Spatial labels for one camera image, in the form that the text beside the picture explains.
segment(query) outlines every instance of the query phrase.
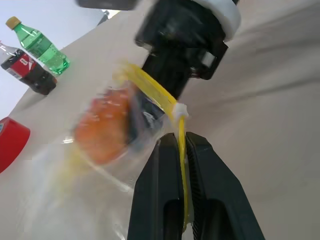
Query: plastic bag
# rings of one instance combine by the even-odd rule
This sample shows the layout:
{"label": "plastic bag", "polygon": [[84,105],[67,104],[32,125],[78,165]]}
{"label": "plastic bag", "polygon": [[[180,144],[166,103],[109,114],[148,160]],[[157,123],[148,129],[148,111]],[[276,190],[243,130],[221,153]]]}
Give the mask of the plastic bag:
{"label": "plastic bag", "polygon": [[22,239],[126,239],[135,182],[172,126],[188,216],[183,107],[135,65],[126,64],[113,78],[114,87],[91,102],[70,133],[33,161],[45,174],[32,176]]}

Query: red bottle label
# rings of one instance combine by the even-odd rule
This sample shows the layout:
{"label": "red bottle label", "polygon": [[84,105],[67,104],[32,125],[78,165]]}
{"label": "red bottle label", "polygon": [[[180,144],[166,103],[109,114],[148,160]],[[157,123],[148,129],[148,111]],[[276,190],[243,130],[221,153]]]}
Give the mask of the red bottle label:
{"label": "red bottle label", "polygon": [[36,66],[36,62],[24,53],[19,60],[11,65],[7,72],[14,75],[17,79],[25,77]]}

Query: red tape roll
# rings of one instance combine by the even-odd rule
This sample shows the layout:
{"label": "red tape roll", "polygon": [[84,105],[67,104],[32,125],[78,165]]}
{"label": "red tape roll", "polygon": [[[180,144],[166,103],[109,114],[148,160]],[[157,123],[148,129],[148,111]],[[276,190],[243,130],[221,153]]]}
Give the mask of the red tape roll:
{"label": "red tape roll", "polygon": [[0,121],[0,173],[17,158],[30,136],[30,129],[10,117]]}

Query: green soda bottle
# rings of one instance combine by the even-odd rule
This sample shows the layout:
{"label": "green soda bottle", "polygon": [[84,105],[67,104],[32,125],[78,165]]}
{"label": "green soda bottle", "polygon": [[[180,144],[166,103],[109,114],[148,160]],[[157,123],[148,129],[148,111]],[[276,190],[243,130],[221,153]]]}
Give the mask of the green soda bottle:
{"label": "green soda bottle", "polygon": [[44,63],[54,74],[60,75],[69,67],[70,61],[67,56],[40,31],[23,25],[15,16],[9,18],[5,24],[15,31],[21,46]]}

